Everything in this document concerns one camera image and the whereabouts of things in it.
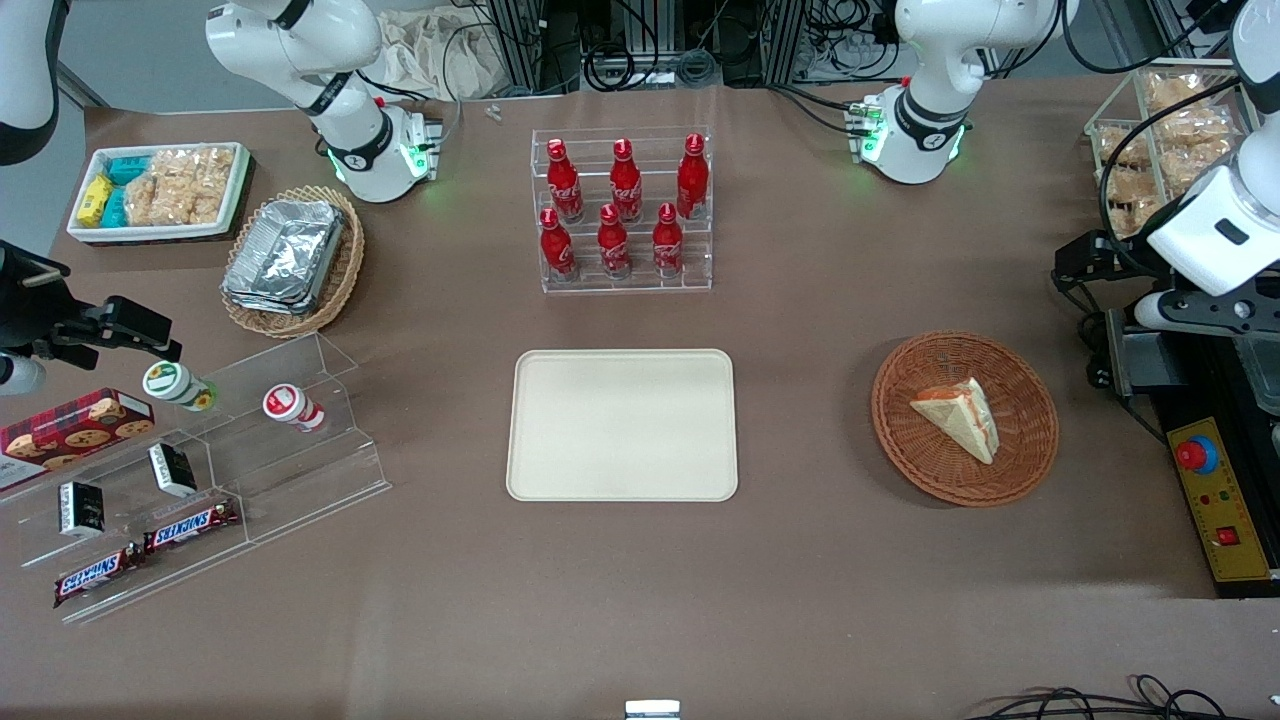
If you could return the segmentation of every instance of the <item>cookie box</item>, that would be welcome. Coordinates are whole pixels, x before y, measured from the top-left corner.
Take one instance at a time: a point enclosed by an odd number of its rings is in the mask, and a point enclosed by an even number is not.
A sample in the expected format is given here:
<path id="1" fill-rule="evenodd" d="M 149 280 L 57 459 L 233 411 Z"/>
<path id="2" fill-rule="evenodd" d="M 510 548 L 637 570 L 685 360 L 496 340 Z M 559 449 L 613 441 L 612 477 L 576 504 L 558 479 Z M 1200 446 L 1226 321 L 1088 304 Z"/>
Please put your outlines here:
<path id="1" fill-rule="evenodd" d="M 0 491 L 101 452 L 155 427 L 151 406 L 102 388 L 0 430 Z"/>

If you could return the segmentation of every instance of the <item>yellow control panel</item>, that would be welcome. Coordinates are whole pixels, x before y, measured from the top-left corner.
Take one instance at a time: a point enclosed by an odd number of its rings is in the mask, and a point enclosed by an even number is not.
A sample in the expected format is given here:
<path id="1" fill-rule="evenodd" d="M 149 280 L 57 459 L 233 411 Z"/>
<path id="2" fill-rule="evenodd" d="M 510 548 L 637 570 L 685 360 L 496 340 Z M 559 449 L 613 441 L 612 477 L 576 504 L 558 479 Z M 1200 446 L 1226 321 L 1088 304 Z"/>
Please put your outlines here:
<path id="1" fill-rule="evenodd" d="M 1267 580 L 1271 569 L 1212 418 L 1167 433 L 1204 556 L 1221 583 Z"/>

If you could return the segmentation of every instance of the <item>bread slice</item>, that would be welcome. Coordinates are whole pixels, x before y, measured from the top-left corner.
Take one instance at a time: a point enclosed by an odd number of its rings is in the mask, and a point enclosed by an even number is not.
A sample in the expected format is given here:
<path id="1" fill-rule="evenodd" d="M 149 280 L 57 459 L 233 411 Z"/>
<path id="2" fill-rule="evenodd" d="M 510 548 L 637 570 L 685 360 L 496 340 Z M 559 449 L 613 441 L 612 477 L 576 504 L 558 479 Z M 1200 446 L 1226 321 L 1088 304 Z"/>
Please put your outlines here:
<path id="1" fill-rule="evenodd" d="M 995 462 L 1000 436 L 987 405 L 987 393 L 978 380 L 969 378 L 954 386 L 920 391 L 911 407 L 978 460 L 987 465 Z"/>

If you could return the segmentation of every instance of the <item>red emergency stop button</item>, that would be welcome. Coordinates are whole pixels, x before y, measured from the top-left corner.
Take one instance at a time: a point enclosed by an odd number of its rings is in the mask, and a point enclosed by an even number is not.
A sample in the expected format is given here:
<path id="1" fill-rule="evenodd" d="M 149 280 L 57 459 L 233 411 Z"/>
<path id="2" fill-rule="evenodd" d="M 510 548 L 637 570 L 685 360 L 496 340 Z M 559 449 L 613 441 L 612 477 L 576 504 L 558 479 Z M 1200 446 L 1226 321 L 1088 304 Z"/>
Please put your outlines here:
<path id="1" fill-rule="evenodd" d="M 1192 436 L 1174 448 L 1178 466 L 1207 475 L 1217 469 L 1217 447 L 1204 436 Z"/>

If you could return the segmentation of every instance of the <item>small plastic bottle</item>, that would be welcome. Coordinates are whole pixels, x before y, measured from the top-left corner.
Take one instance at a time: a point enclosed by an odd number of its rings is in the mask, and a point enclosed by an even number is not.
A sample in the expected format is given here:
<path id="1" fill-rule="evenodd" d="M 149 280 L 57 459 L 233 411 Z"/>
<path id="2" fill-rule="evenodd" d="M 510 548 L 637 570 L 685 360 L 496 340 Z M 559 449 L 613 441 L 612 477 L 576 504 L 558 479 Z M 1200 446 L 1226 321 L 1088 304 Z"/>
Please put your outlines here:
<path id="1" fill-rule="evenodd" d="M 613 143 L 609 184 L 613 187 L 613 205 L 618 209 L 618 218 L 623 223 L 639 220 L 643 202 L 640 168 L 636 168 L 636 161 L 631 158 L 631 141 L 625 137 Z"/>
<path id="2" fill-rule="evenodd" d="M 186 365 L 161 360 L 147 368 L 142 375 L 142 389 L 156 400 L 180 405 L 192 413 L 202 413 L 214 406 L 218 388 L 196 377 Z"/>
<path id="3" fill-rule="evenodd" d="M 577 279 L 577 261 L 573 259 L 573 242 L 568 231 L 559 224 L 554 208 L 543 210 L 539 218 L 543 225 L 543 256 L 550 269 L 552 282 L 567 283 Z"/>
<path id="4" fill-rule="evenodd" d="M 612 202 L 600 208 L 600 229 L 596 233 L 600 243 L 600 260 L 604 274 L 614 281 L 625 281 L 631 275 L 631 254 L 627 252 L 627 228 L 622 227 L 618 209 Z"/>
<path id="5" fill-rule="evenodd" d="M 684 263 L 685 232 L 676 222 L 676 206 L 663 202 L 658 206 L 658 224 L 653 228 L 653 264 L 658 277 L 672 279 L 680 277 Z"/>
<path id="6" fill-rule="evenodd" d="M 582 219 L 582 183 L 577 168 L 568 159 L 563 140 L 547 141 L 547 156 L 550 167 L 547 169 L 547 184 L 550 186 L 552 202 L 559 211 L 561 220 L 576 223 Z"/>
<path id="7" fill-rule="evenodd" d="M 707 186 L 712 172 L 703 155 L 707 138 L 690 133 L 685 138 L 685 156 L 676 170 L 676 211 L 681 218 L 701 218 L 707 213 Z"/>
<path id="8" fill-rule="evenodd" d="M 280 383 L 266 391 L 262 397 L 262 413 L 266 416 L 298 428 L 300 433 L 310 433 L 324 424 L 324 407 L 307 397 L 302 388 Z"/>

